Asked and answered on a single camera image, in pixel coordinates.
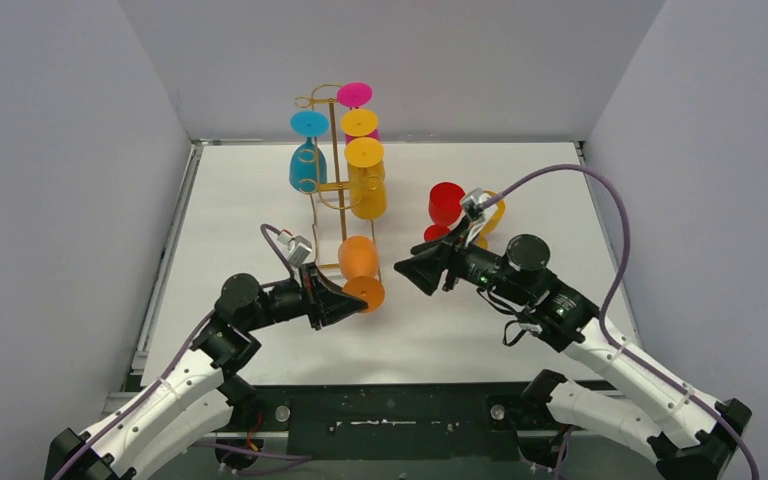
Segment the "orange wine glass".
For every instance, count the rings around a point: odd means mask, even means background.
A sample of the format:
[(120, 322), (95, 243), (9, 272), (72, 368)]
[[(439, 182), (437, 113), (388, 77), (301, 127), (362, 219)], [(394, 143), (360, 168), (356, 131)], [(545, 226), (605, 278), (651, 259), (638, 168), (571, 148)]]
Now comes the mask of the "orange wine glass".
[(383, 304), (386, 292), (378, 277), (379, 256), (370, 238), (344, 240), (338, 249), (338, 266), (345, 280), (342, 291), (366, 302), (363, 313), (372, 313)]

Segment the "red wine glass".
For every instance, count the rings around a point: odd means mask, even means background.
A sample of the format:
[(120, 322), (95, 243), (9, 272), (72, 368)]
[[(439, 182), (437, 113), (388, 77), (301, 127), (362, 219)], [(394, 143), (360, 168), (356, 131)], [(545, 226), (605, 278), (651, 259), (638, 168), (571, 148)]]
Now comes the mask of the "red wine glass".
[(440, 182), (431, 188), (428, 214), (432, 224), (423, 233), (423, 239), (426, 242), (438, 239), (450, 232), (450, 227), (461, 216), (460, 201), (464, 195), (464, 190), (452, 182)]

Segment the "blue wine glass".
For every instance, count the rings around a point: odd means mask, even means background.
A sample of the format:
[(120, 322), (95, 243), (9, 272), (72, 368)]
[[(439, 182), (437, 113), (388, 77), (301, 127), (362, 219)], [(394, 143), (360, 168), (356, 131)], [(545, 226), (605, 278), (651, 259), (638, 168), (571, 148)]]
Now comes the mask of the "blue wine glass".
[(313, 194), (320, 184), (327, 182), (327, 161), (315, 140), (325, 134), (330, 126), (321, 113), (305, 110), (290, 119), (292, 130), (305, 138), (294, 151), (289, 164), (289, 183), (302, 194)]

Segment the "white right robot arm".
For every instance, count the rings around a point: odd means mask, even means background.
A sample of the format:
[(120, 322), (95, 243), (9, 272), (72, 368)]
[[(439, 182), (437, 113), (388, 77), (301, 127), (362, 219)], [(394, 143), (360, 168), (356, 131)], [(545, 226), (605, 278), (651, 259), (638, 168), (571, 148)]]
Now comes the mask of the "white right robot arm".
[(426, 295), (464, 280), (522, 332), (586, 366), (623, 394), (618, 400), (544, 369), (523, 391), (534, 427), (589, 430), (638, 453), (665, 479), (720, 479), (751, 419), (737, 399), (719, 400), (664, 371), (598, 307), (552, 272), (550, 249), (520, 234), (503, 254), (467, 242), (459, 228), (412, 248), (394, 269)]

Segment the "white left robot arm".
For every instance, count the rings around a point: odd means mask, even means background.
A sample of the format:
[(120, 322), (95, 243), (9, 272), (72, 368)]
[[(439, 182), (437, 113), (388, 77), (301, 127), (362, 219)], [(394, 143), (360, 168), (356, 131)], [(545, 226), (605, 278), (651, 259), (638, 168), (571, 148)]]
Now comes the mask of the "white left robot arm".
[(45, 478), (145, 479), (208, 433), (249, 428), (255, 389), (239, 373), (261, 347), (254, 331), (297, 318), (320, 330), (368, 307), (313, 263), (298, 274), (270, 286), (248, 273), (228, 278), (153, 383), (105, 419), (52, 440)]

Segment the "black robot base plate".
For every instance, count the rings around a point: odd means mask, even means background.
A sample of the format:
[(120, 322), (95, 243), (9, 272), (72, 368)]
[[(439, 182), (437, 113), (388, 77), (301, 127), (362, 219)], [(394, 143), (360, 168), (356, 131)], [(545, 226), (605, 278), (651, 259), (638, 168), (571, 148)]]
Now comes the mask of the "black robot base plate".
[(318, 461), (513, 461), (555, 452), (564, 426), (527, 405), (524, 382), (259, 386), (217, 435), (282, 440)]

